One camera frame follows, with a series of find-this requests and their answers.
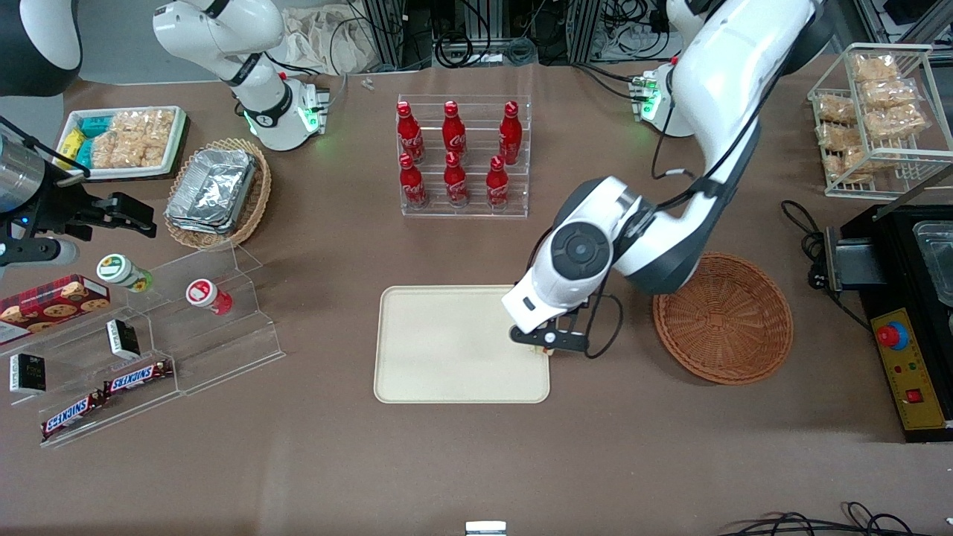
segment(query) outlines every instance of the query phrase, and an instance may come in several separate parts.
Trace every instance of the red cookie box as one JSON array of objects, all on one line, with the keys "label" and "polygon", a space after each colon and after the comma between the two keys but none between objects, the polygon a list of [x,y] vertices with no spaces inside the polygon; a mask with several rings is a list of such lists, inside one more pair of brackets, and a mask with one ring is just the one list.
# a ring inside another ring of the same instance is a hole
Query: red cookie box
[{"label": "red cookie box", "polygon": [[0,301],[0,345],[110,306],[105,286],[78,274]]}]

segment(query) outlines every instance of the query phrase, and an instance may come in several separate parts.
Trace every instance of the blue snack package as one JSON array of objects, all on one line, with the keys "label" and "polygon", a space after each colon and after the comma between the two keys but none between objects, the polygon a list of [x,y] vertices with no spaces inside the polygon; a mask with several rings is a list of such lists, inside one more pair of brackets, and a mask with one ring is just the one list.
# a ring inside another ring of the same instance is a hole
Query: blue snack package
[{"label": "blue snack package", "polygon": [[88,168],[92,168],[92,140],[87,139],[79,146],[79,153],[76,154],[76,161]]},{"label": "blue snack package", "polygon": [[104,133],[112,123],[112,117],[109,115],[100,115],[98,117],[84,117],[79,122],[79,130],[85,137],[96,137]]}]

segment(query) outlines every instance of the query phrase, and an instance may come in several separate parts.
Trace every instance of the small jar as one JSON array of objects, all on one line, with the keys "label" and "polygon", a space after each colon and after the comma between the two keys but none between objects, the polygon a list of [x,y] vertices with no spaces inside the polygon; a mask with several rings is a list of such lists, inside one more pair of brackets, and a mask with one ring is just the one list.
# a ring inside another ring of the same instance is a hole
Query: small jar
[{"label": "small jar", "polygon": [[152,286],[152,274],[149,271],[139,268],[128,257],[118,253],[103,257],[96,266],[96,275],[130,292],[145,292]]},{"label": "small jar", "polygon": [[232,296],[208,279],[196,279],[185,291],[185,298],[195,307],[208,309],[218,316],[232,310]]}]

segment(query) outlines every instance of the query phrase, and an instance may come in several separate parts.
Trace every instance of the acrylic bottle rack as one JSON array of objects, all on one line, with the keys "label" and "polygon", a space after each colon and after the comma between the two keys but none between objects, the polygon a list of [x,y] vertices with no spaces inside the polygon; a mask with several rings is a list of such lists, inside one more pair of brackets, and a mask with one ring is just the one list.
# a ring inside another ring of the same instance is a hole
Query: acrylic bottle rack
[{"label": "acrylic bottle rack", "polygon": [[[449,95],[407,94],[398,100],[406,100],[423,133],[424,160],[417,165],[423,175],[424,188],[430,203],[415,210],[407,205],[400,190],[400,209],[407,217],[492,217],[526,218],[530,201],[530,134],[533,126],[533,107],[529,95]],[[446,151],[443,146],[443,104],[456,101],[459,116],[467,129],[467,154],[462,166],[467,174],[467,190],[470,202],[463,208],[455,208],[447,197],[443,182],[446,168]],[[519,122],[523,127],[519,158],[513,166],[506,166],[510,177],[509,202],[506,210],[493,212],[487,203],[486,175],[490,171],[490,158],[499,153],[499,123],[503,119],[503,106],[508,100],[519,104]],[[400,141],[396,142],[397,156],[403,153]],[[395,172],[400,167],[394,160]]]}]

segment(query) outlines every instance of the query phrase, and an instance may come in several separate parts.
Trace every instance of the brown table surface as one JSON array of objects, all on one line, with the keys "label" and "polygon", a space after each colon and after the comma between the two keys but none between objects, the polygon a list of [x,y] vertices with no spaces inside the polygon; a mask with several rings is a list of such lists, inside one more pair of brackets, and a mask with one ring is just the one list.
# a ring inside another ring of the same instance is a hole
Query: brown table surface
[{"label": "brown table surface", "polygon": [[[790,301],[794,348],[775,376],[744,387],[693,377],[659,343],[650,299],[614,275],[608,288],[626,309],[618,341],[596,361],[552,358],[545,402],[378,402],[384,289],[515,281],[584,179],[616,175],[656,201],[686,182],[651,180],[656,133],[568,68],[376,75],[373,92],[354,77],[326,135],[267,152],[274,189],[247,247],[265,264],[259,299],[288,356],[54,450],[39,448],[35,413],[0,403],[3,532],[459,534],[465,521],[502,519],[516,535],[715,534],[778,510],[842,521],[840,502],[857,500],[920,531],[950,533],[953,447],[902,444],[874,342],[808,288],[801,232],[779,209],[795,199],[820,225],[841,225],[869,204],[821,191],[804,96],[826,65],[778,85],[754,159],[708,244],[757,263]],[[397,95],[520,92],[533,96],[529,219],[404,219]],[[164,104],[192,118],[189,152],[249,137],[221,83],[82,84],[67,109]],[[701,169],[694,140],[664,143],[659,168],[671,167]],[[139,196],[161,220],[169,186],[90,190]],[[155,240],[97,230],[72,270],[92,274],[119,239],[147,267],[190,252],[164,228]],[[3,292],[65,273],[12,270]],[[611,327],[609,311],[600,333]]]}]

